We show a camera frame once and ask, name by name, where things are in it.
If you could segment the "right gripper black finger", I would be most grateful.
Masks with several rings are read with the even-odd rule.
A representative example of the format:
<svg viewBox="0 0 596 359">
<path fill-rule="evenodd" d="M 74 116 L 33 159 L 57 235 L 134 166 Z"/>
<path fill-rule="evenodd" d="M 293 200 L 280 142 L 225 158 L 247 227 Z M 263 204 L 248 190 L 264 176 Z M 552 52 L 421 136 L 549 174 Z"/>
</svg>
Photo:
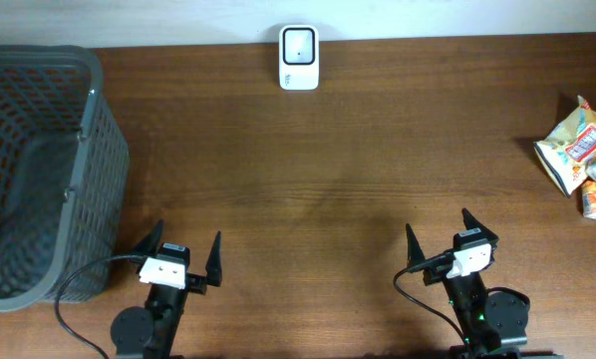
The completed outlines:
<svg viewBox="0 0 596 359">
<path fill-rule="evenodd" d="M 495 239 L 495 233 L 477 220 L 467 208 L 461 210 L 462 220 L 466 229 L 479 228 L 487 239 Z"/>
<path fill-rule="evenodd" d="M 406 224 L 406 237 L 408 246 L 407 267 L 415 267 L 423 263 L 426 258 L 409 223 Z"/>
</svg>

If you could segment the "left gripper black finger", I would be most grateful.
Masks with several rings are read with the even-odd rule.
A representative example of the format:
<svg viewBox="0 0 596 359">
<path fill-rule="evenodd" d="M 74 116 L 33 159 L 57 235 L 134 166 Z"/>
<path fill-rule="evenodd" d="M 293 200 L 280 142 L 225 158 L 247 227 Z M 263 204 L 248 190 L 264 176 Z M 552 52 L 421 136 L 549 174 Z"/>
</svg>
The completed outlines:
<svg viewBox="0 0 596 359">
<path fill-rule="evenodd" d="M 222 283 L 221 239 L 222 234 L 219 231 L 215 236 L 206 261 L 205 278 L 209 286 L 220 287 Z"/>
<path fill-rule="evenodd" d="M 131 251 L 131 255 L 156 256 L 163 232 L 163 220 L 160 219 L 154 228 Z"/>
</svg>

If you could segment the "yellow snack bag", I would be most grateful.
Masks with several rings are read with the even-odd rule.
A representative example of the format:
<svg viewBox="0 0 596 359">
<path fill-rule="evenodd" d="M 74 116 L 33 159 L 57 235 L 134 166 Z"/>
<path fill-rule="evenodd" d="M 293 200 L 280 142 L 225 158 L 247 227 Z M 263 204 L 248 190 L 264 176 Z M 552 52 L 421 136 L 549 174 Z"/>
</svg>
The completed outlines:
<svg viewBox="0 0 596 359">
<path fill-rule="evenodd" d="M 533 143 L 538 159 L 566 196 L 588 178 L 586 168 L 596 162 L 596 112 L 577 96 L 578 106 L 541 141 Z"/>
</svg>

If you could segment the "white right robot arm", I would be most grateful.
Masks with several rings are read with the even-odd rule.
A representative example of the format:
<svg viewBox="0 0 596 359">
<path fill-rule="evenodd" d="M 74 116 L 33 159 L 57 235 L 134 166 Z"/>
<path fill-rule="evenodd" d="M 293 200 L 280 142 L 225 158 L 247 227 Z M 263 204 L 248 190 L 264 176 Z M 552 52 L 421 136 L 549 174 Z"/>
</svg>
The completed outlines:
<svg viewBox="0 0 596 359">
<path fill-rule="evenodd" d="M 461 340 L 449 358 L 556 358 L 552 352 L 523 352 L 527 344 L 530 299 L 508 287 L 487 287 L 480 273 L 494 263 L 499 237 L 467 209 L 461 211 L 465 230 L 455 234 L 452 248 L 425 257 L 410 225 L 406 226 L 407 265 L 393 279 L 396 290 L 411 302 L 447 322 Z M 399 279 L 420 272 L 424 285 L 442 284 L 456 320 L 407 293 Z"/>
</svg>

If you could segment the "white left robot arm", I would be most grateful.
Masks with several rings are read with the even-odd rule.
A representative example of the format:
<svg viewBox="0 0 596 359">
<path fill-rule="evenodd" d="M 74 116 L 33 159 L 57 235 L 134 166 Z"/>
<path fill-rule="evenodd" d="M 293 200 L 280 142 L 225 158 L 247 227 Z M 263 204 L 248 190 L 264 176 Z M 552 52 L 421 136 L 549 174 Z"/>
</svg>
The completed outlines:
<svg viewBox="0 0 596 359">
<path fill-rule="evenodd" d="M 150 290 L 144 305 L 124 309 L 111 325 L 118 358 L 168 358 L 187 296 L 204 295 L 209 286 L 221 285 L 221 234 L 214 238 L 205 273 L 194 274 L 188 271 L 190 250 L 163 242 L 163 227 L 159 220 L 131 251 L 139 280 Z"/>
</svg>

